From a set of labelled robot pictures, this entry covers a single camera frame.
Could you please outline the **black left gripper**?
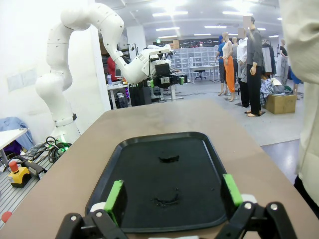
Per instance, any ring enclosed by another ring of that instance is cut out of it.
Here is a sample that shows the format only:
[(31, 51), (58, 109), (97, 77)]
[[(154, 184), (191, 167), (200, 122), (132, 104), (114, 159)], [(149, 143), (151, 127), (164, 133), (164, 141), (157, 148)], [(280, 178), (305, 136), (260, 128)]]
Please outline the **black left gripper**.
[(183, 85), (187, 83), (187, 75), (179, 74), (179, 75), (164, 75), (164, 76), (156, 76), (154, 79), (144, 79), (143, 86), (144, 87), (159, 87), (162, 89), (166, 89), (171, 85), (179, 84)]

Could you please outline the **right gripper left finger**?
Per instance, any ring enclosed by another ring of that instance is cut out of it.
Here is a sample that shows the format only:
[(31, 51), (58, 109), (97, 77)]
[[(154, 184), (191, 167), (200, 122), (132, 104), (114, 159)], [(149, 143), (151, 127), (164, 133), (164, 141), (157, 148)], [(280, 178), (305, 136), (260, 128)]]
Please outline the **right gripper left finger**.
[(113, 183), (109, 196), (102, 206), (87, 216), (68, 213), (56, 234), (57, 239), (126, 239), (120, 228), (128, 196), (123, 180)]

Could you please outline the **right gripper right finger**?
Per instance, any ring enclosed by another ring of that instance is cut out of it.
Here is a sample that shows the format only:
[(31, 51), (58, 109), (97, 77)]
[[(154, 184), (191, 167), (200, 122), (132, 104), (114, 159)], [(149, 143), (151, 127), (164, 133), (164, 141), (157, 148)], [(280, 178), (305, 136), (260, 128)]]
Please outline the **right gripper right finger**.
[(216, 236), (218, 239), (242, 239), (247, 232), (257, 232), (261, 239), (296, 239), (284, 205), (270, 202), (265, 207), (244, 200), (230, 174), (223, 174), (220, 189), (228, 223)]

